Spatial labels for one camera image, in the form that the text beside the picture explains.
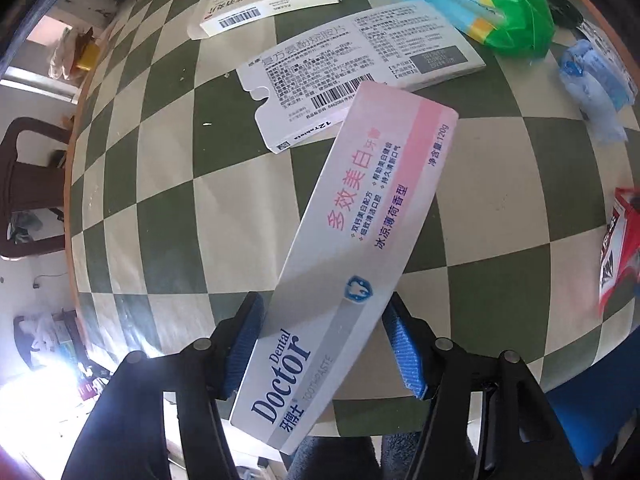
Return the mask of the white pink toothpaste box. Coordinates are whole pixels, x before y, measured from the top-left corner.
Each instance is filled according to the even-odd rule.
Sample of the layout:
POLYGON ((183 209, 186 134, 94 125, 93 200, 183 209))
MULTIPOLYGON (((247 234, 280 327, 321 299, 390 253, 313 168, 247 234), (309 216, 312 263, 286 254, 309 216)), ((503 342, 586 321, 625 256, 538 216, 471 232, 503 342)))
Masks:
POLYGON ((230 422, 292 453, 358 359, 404 273, 459 119, 365 82, 294 236, 230 422))

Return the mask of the black plastic cup lid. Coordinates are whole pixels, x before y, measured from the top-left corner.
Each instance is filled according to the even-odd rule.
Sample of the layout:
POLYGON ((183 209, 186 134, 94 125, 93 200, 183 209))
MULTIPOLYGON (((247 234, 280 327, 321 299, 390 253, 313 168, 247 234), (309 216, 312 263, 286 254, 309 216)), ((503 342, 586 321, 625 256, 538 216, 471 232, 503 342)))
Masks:
POLYGON ((570 0, 547 0, 553 23, 556 26, 572 29, 584 21, 580 12, 570 0))

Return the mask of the blue chair seat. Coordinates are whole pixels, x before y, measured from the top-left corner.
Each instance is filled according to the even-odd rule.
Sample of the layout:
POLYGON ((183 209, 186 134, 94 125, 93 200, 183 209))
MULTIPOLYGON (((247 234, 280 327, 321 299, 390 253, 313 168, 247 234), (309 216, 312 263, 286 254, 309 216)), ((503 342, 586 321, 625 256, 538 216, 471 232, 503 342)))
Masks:
POLYGON ((639 407, 639 332, 547 392, 578 463, 590 466, 639 407))

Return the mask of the red white carton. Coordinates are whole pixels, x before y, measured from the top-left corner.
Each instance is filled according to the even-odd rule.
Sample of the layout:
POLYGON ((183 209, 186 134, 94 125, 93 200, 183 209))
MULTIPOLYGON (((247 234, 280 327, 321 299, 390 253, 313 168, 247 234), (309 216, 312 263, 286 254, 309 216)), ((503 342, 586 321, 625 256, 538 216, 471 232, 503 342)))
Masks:
POLYGON ((600 258, 599 310, 617 313, 639 290, 639 189, 616 188, 600 258))

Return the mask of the dark wooden chair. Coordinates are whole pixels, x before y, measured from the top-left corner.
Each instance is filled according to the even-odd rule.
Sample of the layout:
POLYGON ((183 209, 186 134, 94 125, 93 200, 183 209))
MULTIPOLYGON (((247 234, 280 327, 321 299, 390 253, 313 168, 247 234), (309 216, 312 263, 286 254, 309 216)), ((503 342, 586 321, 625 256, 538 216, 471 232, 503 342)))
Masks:
POLYGON ((60 252, 65 236, 57 235, 29 243, 15 243, 8 237, 12 214, 37 209, 61 208, 64 204, 65 170, 19 162, 17 140, 25 132, 64 144, 70 143, 70 130, 30 117, 14 119, 1 141, 1 255, 18 259, 60 252))

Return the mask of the green checkered tablecloth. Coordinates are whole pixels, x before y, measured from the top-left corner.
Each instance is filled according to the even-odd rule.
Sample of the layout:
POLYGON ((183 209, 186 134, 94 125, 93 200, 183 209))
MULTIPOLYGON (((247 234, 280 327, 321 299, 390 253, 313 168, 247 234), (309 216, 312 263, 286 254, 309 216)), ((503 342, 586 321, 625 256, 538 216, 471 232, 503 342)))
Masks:
MULTIPOLYGON (((108 36, 82 107, 70 190, 79 310, 94 357, 174 353, 269 294, 334 131, 272 154, 236 68, 306 29, 393 0, 267 18, 202 41, 198 0, 138 0, 108 36)), ((616 188, 639 181, 628 139, 593 139, 556 61, 484 46, 477 73, 426 88, 459 113, 436 198, 397 289, 434 332, 474 353, 513 349, 545 389, 617 347, 639 323, 625 284, 598 306, 600 247, 616 188)))

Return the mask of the crumpled blue plastic wrapper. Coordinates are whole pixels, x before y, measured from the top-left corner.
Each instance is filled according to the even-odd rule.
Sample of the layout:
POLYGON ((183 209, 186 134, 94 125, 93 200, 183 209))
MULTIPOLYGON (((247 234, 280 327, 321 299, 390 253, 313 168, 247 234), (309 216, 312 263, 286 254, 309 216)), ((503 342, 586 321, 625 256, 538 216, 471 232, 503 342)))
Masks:
POLYGON ((559 76, 600 143, 627 141, 618 113, 634 105, 638 87, 615 50, 579 39, 563 52, 559 76))

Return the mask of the flattened white medicine box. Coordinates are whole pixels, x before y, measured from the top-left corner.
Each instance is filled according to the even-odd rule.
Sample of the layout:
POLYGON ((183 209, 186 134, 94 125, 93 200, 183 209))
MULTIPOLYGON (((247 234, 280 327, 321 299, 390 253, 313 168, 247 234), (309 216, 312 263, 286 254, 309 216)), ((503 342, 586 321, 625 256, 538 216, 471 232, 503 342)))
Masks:
POLYGON ((462 33, 423 0, 378 6, 303 32, 241 65, 274 154, 346 117, 360 84, 416 91, 482 70, 462 33))

